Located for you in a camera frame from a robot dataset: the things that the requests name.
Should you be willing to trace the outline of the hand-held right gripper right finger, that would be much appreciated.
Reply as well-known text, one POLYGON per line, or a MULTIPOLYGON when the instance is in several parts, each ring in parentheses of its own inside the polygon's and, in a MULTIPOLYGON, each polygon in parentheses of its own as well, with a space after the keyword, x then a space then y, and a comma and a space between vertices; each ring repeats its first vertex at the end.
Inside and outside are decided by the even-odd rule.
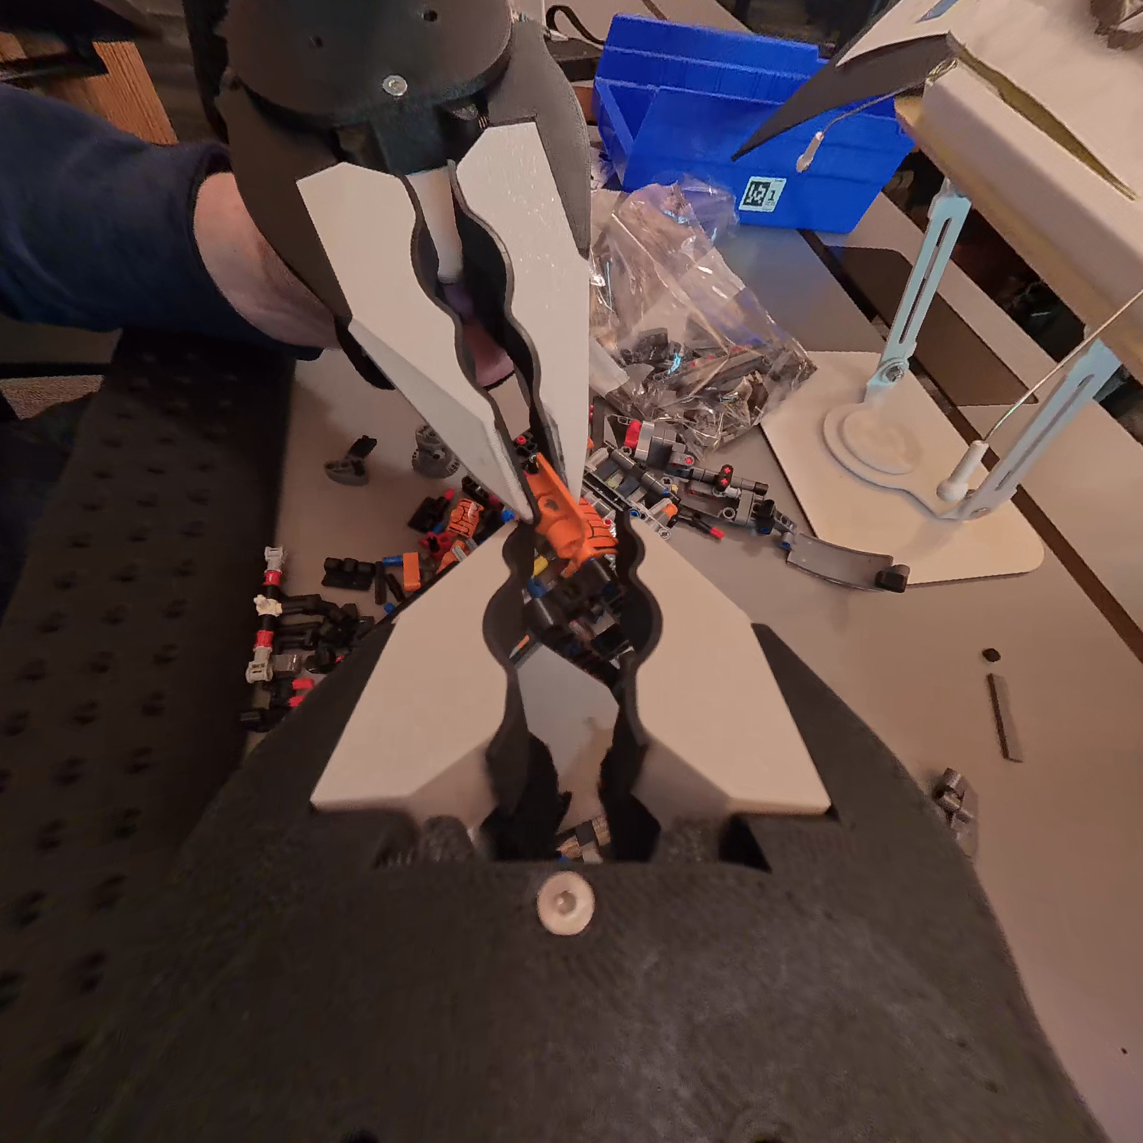
POLYGON ((617 716, 599 772, 611 856, 646 862, 667 833, 818 819, 831 797, 746 613, 647 522, 621 517, 617 716))

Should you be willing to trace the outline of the grey lego connector beam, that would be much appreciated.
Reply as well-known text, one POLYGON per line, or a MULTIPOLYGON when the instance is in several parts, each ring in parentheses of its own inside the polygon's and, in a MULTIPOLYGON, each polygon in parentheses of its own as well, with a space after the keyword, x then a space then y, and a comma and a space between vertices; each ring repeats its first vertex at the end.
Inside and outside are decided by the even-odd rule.
POLYGON ((976 836, 978 798, 961 772, 946 768, 936 780, 931 798, 957 839, 976 836))

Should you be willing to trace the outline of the grey lego subassembly with curved panel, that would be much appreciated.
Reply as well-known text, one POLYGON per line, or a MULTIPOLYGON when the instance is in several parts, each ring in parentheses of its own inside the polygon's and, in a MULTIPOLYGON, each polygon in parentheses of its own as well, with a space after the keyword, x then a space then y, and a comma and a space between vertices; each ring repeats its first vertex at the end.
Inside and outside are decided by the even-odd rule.
POLYGON ((707 464, 664 421, 605 418, 589 442, 583 490, 601 516, 644 522, 664 540, 677 527, 715 541, 738 530, 771 538, 787 564, 815 579, 861 591, 904 593, 908 585, 907 564, 810 536, 779 509, 767 484, 731 464, 707 464))

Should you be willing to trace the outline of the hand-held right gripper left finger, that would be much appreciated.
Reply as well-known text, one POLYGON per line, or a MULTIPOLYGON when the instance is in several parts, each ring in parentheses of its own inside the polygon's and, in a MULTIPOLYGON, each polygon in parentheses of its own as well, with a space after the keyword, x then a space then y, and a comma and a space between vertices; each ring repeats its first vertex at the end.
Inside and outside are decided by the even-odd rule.
POLYGON ((506 526, 388 625, 313 809, 449 818, 484 831, 501 860, 554 856, 569 794, 512 662, 534 541, 532 526, 506 526))

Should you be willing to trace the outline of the white book stand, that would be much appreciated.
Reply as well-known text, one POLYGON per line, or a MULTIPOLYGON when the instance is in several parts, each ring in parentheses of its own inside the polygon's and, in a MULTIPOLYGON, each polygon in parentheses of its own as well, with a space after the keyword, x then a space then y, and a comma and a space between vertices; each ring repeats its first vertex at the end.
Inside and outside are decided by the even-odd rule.
POLYGON ((861 540, 908 564, 914 582, 1027 573, 1043 561, 1013 497, 1025 470, 1121 364, 1140 318, 1140 207, 1114 171, 1038 129, 964 65, 944 67, 913 102, 909 128, 945 173, 877 366, 867 354, 811 354, 825 381, 763 424, 815 536, 861 540), (909 370, 923 322, 972 207, 1060 276, 1088 276, 1091 335, 1044 379, 1063 379, 990 470, 992 429, 964 444, 909 370))

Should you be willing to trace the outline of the black perforated panel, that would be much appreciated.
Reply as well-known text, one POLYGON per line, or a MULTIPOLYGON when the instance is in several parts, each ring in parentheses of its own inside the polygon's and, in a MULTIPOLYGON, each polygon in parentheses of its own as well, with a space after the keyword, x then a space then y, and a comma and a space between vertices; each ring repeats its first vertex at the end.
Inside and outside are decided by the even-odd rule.
POLYGON ((124 335, 36 531, 2 626, 2 1141, 64 1092, 240 760, 293 371, 124 335))

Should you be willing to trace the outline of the dark grey lego tile strip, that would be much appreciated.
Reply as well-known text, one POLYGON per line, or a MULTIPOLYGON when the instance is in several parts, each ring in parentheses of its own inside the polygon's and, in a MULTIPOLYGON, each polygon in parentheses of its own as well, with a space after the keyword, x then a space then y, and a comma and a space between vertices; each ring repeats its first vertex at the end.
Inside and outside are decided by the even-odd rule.
POLYGON ((990 672, 986 676, 986 686, 1001 755, 1008 762, 1022 765, 1025 761, 1025 754, 1018 733, 1008 682, 998 673, 990 672))

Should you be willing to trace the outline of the person's left forearm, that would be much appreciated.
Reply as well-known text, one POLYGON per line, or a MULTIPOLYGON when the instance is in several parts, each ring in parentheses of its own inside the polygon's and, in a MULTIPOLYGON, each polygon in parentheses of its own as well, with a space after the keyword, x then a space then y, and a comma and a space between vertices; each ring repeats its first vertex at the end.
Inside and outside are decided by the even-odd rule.
POLYGON ((28 323, 206 335, 312 360, 249 326, 208 276, 195 196, 232 173, 218 142, 157 145, 2 86, 1 306, 28 323))

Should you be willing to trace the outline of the lego instruction booklet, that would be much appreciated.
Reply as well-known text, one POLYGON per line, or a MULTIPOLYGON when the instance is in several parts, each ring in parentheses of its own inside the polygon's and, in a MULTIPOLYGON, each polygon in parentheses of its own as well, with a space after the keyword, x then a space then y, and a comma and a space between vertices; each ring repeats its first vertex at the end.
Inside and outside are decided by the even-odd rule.
POLYGON ((924 88, 964 65, 1074 154, 1124 172, 1140 114, 1140 3, 897 3, 740 144, 732 160, 829 112, 924 88))

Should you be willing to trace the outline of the lego car chassis assembly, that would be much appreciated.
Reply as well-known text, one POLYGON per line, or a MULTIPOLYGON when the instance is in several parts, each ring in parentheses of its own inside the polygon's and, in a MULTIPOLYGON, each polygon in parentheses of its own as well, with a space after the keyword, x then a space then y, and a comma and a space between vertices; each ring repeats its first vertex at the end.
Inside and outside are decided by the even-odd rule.
POLYGON ((508 566, 521 578, 521 635, 508 663, 522 668, 547 650, 617 697, 623 671, 635 650, 623 631, 627 583, 621 569, 622 543, 636 514, 610 522, 612 548, 571 569, 570 562, 547 554, 536 528, 519 523, 506 542, 508 566))

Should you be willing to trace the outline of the clear bag of lego parts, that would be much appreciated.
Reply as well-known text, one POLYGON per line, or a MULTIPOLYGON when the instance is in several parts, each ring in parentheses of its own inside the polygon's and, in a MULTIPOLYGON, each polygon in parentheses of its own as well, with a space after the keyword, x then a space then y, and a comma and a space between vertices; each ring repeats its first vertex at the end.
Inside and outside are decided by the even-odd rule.
POLYGON ((730 193, 686 176, 591 193, 591 381, 700 455, 758 427, 818 370, 731 267, 730 193))

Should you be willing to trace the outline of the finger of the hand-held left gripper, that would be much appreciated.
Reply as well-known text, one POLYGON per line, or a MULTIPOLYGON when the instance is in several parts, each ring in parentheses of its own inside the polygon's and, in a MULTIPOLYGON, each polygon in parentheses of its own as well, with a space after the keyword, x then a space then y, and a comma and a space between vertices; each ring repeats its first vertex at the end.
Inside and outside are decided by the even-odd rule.
POLYGON ((589 434, 590 286, 534 123, 485 130, 451 183, 482 322, 505 343, 537 443, 583 474, 589 434))
POLYGON ((407 181, 339 162, 297 188, 350 309, 351 339, 472 478, 534 523, 503 418, 464 358, 459 318, 433 291, 435 249, 422 250, 428 229, 407 181))

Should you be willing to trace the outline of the dark grey lego gear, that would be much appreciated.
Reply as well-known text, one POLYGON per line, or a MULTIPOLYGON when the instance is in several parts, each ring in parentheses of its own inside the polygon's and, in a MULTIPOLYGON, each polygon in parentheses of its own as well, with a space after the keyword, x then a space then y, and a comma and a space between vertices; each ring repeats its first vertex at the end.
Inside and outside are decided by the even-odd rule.
POLYGON ((445 480, 460 468, 460 459, 428 423, 414 433, 412 469, 424 479, 445 480))

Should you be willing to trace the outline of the person's left hand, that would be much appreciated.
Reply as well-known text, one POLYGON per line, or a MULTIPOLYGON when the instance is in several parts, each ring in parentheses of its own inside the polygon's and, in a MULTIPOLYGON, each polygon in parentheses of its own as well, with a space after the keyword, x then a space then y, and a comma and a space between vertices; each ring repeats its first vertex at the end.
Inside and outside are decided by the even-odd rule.
POLYGON ((193 236, 208 276, 260 334, 303 350, 333 350, 333 314, 271 248, 232 173, 209 175, 195 196, 193 236))

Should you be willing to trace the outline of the black axle with red bushings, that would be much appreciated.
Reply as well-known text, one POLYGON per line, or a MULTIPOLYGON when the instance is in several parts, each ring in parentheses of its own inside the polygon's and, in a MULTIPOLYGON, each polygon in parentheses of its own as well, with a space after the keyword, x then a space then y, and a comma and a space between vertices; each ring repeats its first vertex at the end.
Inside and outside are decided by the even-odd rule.
POLYGON ((273 657, 278 621, 283 615, 281 579, 287 553, 281 547, 265 548, 265 573, 252 603, 258 617, 255 643, 246 667, 246 683, 270 683, 275 677, 273 657))

